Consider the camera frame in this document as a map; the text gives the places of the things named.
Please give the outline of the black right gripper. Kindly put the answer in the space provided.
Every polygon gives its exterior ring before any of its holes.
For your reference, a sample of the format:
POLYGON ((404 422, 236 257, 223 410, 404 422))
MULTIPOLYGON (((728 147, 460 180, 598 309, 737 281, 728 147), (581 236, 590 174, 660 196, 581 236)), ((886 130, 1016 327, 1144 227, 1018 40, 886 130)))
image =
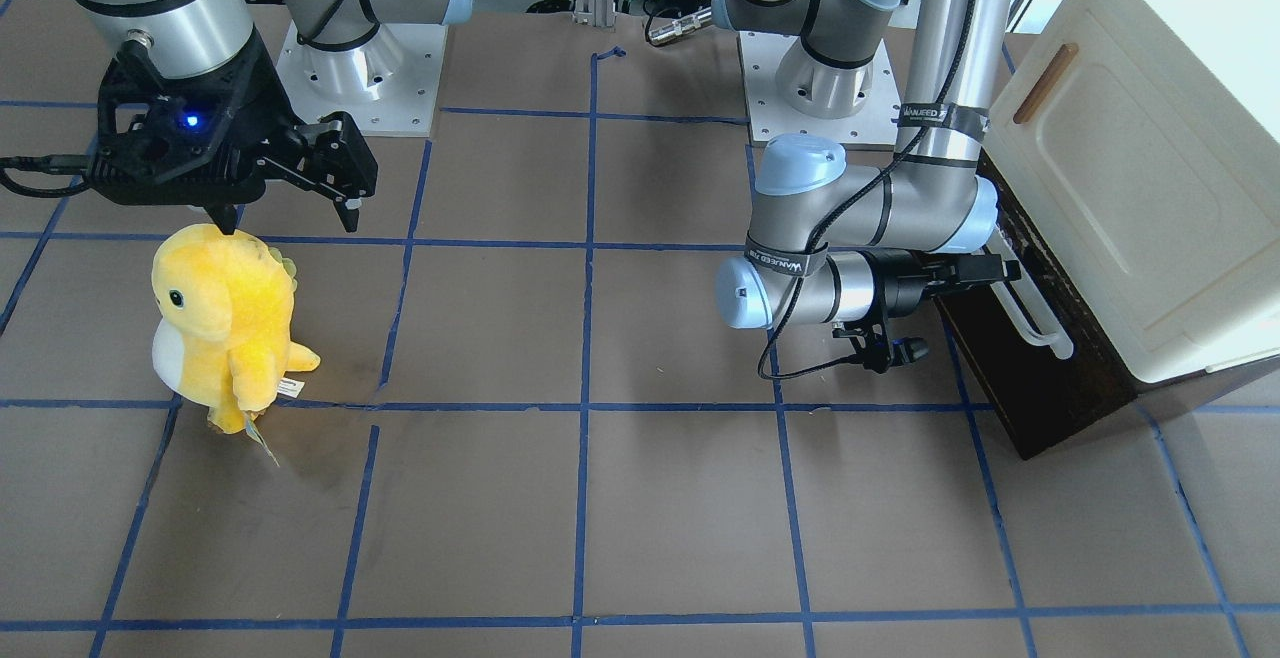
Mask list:
POLYGON ((376 157, 347 111, 300 125, 265 44, 186 79, 160 76, 142 44, 120 44, 99 90, 90 188, 115 204, 205 207, 232 237, 265 192, 261 156, 269 178, 328 198, 343 229, 358 230, 376 157))

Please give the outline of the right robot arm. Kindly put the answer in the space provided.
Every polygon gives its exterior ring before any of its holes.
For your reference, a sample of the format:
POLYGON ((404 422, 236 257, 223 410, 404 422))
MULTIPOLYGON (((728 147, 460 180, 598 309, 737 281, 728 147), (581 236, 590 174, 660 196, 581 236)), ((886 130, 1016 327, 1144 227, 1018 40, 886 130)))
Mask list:
POLYGON ((433 110, 426 55, 399 29, 461 24, 474 0, 283 0, 293 26, 273 58, 247 0, 74 0, 108 44, 84 155, 5 157, 3 186, 113 204, 182 204, 220 234, 271 181, 334 207, 347 233, 375 195, 370 131, 410 133, 433 110))

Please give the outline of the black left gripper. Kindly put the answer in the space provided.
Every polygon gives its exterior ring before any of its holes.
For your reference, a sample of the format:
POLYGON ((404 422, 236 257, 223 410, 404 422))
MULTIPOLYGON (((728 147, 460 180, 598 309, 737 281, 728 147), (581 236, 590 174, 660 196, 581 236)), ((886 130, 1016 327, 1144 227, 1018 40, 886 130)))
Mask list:
POLYGON ((1021 265, 1001 253, 914 253, 899 250, 868 250, 872 271, 872 302, 867 317, 873 323, 905 317, 937 294, 968 292, 977 285, 1015 283, 1021 265))

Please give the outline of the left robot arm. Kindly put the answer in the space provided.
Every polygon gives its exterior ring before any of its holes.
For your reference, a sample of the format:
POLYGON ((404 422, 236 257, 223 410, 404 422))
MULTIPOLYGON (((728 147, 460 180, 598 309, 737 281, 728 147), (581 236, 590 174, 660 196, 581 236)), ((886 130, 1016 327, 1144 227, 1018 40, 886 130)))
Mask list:
POLYGON ((986 252, 998 197, 977 170, 1010 1, 712 0, 764 148, 716 277, 730 326, 882 321, 1019 279, 986 252))

